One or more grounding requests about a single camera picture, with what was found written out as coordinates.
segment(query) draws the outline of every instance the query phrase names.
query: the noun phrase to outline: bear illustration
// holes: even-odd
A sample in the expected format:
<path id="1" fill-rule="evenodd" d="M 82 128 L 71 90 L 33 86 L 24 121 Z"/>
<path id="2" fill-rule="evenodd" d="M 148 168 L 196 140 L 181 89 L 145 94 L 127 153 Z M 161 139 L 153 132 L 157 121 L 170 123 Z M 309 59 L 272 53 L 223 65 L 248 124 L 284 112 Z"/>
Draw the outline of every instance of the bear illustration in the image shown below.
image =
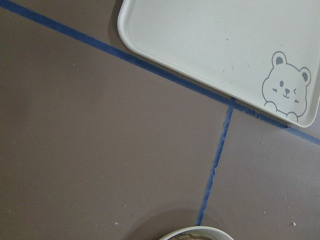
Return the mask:
<path id="1" fill-rule="evenodd" d="M 308 68 L 300 70 L 287 62 L 285 54 L 277 51 L 272 56 L 272 69 L 263 81 L 264 106 L 298 122 L 307 109 L 307 87 L 311 81 Z"/>

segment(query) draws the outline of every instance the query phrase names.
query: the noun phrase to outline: brown floor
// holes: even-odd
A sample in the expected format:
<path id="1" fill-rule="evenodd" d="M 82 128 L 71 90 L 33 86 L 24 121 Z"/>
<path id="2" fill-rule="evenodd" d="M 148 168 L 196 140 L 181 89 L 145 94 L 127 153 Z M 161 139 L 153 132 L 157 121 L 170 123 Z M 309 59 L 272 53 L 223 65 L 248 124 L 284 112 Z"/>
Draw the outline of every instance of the brown floor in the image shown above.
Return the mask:
<path id="1" fill-rule="evenodd" d="M 14 2 L 136 56 L 117 33 L 121 0 Z M 194 226 L 228 105 L 3 7 L 0 23 L 0 239 Z M 319 141 L 320 117 L 298 130 Z M 319 239 L 320 146 L 302 136 L 233 110 L 202 225 Z"/>

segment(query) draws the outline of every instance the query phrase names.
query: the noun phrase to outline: bear ear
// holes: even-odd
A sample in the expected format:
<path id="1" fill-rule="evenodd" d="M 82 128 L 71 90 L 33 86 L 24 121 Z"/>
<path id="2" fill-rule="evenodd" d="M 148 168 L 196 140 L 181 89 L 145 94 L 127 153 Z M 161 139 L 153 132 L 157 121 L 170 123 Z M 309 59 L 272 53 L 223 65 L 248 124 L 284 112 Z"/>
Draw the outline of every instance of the bear ear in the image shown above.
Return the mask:
<path id="1" fill-rule="evenodd" d="M 303 67 L 300 69 L 299 71 L 304 79 L 304 83 L 306 86 L 308 86 L 310 84 L 311 81 L 311 74 L 308 68 Z"/>
<path id="2" fill-rule="evenodd" d="M 282 51 L 276 51 L 272 56 L 272 66 L 275 68 L 277 65 L 286 64 L 287 58 Z"/>

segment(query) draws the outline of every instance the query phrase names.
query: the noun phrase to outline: white bowl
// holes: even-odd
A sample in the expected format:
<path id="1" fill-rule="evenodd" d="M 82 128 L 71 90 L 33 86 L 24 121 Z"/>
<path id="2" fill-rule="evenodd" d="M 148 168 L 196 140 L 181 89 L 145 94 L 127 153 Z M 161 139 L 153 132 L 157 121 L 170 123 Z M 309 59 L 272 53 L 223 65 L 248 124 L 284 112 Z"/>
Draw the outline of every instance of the white bowl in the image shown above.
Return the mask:
<path id="1" fill-rule="evenodd" d="M 168 235 L 160 238 L 160 240 L 168 240 L 178 234 L 193 234 L 201 237 L 206 237 L 212 240 L 234 240 L 232 237 L 230 237 L 225 232 L 209 227 L 209 226 L 191 226 L 191 227 L 185 227 L 181 228 L 177 231 L 173 231 L 169 233 Z"/>

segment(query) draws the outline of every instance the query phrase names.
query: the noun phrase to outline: cartoon bear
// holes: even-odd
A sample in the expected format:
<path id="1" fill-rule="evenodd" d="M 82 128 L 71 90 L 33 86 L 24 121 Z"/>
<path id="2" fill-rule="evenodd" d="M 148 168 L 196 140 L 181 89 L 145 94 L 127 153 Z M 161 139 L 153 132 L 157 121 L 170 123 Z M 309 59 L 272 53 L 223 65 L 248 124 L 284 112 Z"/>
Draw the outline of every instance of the cartoon bear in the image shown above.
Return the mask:
<path id="1" fill-rule="evenodd" d="M 298 118 L 307 109 L 307 86 L 310 81 L 308 68 L 302 67 L 299 70 L 287 63 L 283 52 L 275 52 L 272 56 L 272 69 L 262 84 L 264 106 L 298 122 Z"/>

